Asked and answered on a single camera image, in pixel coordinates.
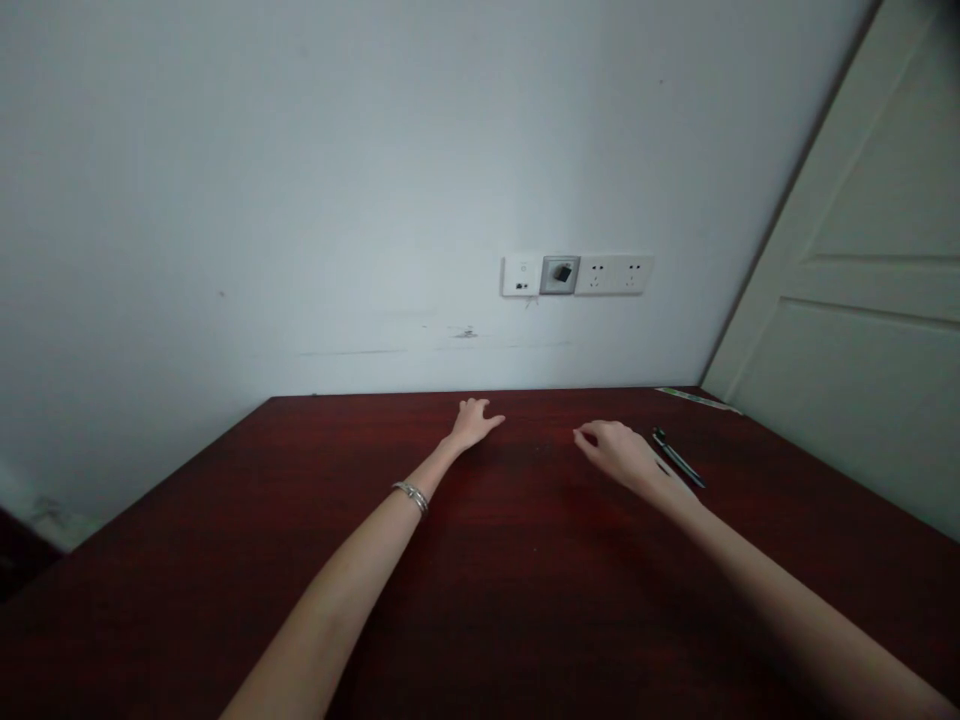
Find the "silver bracelet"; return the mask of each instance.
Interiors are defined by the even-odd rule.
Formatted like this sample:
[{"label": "silver bracelet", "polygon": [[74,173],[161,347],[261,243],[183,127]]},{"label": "silver bracelet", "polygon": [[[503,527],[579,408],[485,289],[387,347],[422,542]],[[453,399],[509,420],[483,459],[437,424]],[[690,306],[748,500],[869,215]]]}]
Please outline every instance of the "silver bracelet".
[{"label": "silver bracelet", "polygon": [[427,510],[430,509],[430,506],[427,505],[427,499],[423,496],[422,492],[408,482],[394,483],[393,487],[403,490],[407,494],[407,497],[413,500],[417,504],[417,507],[420,508],[420,517],[426,517]]}]

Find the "desk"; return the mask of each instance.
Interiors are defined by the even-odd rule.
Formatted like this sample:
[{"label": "desk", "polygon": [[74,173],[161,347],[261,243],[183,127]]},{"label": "desk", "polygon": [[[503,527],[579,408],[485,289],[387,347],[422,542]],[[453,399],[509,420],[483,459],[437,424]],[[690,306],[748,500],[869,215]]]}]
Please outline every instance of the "desk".
[{"label": "desk", "polygon": [[[332,717],[808,717],[719,573],[581,457],[661,425],[703,502],[960,701],[960,546],[746,417],[650,389],[483,393]],[[269,400],[0,608],[0,716],[216,717],[465,393]]]}]

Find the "electrical socket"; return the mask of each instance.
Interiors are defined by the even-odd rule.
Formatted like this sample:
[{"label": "electrical socket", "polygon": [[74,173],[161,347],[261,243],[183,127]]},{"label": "electrical socket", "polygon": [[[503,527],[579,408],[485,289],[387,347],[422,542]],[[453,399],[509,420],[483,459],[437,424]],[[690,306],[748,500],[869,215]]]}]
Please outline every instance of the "electrical socket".
[{"label": "electrical socket", "polygon": [[653,272],[653,255],[621,255],[617,259],[617,285],[624,295],[642,295]]},{"label": "electrical socket", "polygon": [[507,255],[503,258],[500,294],[504,297],[539,294],[541,260],[539,255]]},{"label": "electrical socket", "polygon": [[612,255],[583,255],[577,276],[577,295],[615,295],[617,293],[616,257]]},{"label": "electrical socket", "polygon": [[[561,268],[566,268],[569,273],[565,280],[556,277]],[[579,270],[580,258],[576,255],[547,255],[540,269],[540,294],[573,295]]]},{"label": "electrical socket", "polygon": [[584,255],[576,294],[642,295],[651,272],[651,255]]}]

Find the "white door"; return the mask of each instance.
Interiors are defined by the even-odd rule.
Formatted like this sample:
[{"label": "white door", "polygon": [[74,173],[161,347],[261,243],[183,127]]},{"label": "white door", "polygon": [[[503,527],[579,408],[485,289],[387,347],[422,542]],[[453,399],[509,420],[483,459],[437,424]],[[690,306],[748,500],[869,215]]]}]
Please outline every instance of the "white door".
[{"label": "white door", "polygon": [[960,540],[955,5],[881,6],[704,387]]}]

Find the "wall stain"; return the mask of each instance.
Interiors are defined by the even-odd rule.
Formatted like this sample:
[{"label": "wall stain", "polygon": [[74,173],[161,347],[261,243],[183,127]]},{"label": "wall stain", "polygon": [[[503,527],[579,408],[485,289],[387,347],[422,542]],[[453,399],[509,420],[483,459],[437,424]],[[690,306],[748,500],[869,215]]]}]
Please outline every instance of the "wall stain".
[{"label": "wall stain", "polygon": [[394,353],[406,352],[403,350],[345,350],[343,352],[311,352],[297,353],[297,357],[334,357],[341,355],[392,355]]},{"label": "wall stain", "polygon": [[473,325],[467,325],[466,328],[451,328],[451,330],[461,330],[457,335],[451,335],[454,340],[472,340],[473,338],[480,337],[473,331]]},{"label": "wall stain", "polygon": [[466,351],[469,351],[469,352],[477,352],[477,351],[480,351],[480,350],[541,350],[541,349],[544,349],[544,348],[552,348],[552,347],[570,347],[570,346],[572,346],[572,345],[574,345],[574,344],[575,344],[575,343],[574,343],[573,341],[571,341],[571,340],[564,340],[563,342],[543,343],[543,344],[541,344],[541,345],[521,345],[521,344],[516,344],[516,345],[488,345],[488,346],[485,346],[485,347],[476,347],[476,346],[470,346],[470,347],[464,347],[464,346],[452,347],[452,346],[451,346],[451,347],[436,347],[436,348],[433,348],[433,350],[434,350],[434,352],[461,352],[461,351],[463,351],[463,350],[466,350]]}]

